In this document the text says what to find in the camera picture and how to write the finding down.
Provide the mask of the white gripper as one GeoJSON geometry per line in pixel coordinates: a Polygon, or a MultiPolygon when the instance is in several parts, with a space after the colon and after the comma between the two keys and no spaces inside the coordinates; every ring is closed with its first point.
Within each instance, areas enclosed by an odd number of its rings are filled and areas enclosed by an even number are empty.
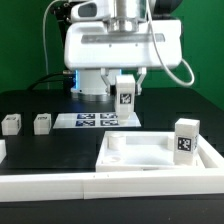
{"type": "Polygon", "coordinates": [[[139,68],[135,83],[135,95],[139,96],[147,68],[162,68],[158,55],[168,68],[177,67],[182,59],[181,22],[156,20],[152,26],[156,44],[147,23],[141,23],[135,33],[109,33],[101,21],[74,23],[67,31],[64,63],[70,70],[102,68],[101,78],[110,96],[115,95],[115,85],[108,69],[139,68]]]}

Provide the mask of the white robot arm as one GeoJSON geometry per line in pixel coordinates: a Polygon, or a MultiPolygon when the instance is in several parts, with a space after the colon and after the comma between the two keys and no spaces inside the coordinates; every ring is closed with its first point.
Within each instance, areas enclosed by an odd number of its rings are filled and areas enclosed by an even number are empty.
{"type": "Polygon", "coordinates": [[[171,16],[183,0],[87,0],[71,8],[64,63],[74,74],[71,92],[105,101],[115,78],[136,70],[173,69],[181,63],[181,21],[171,16]]]}

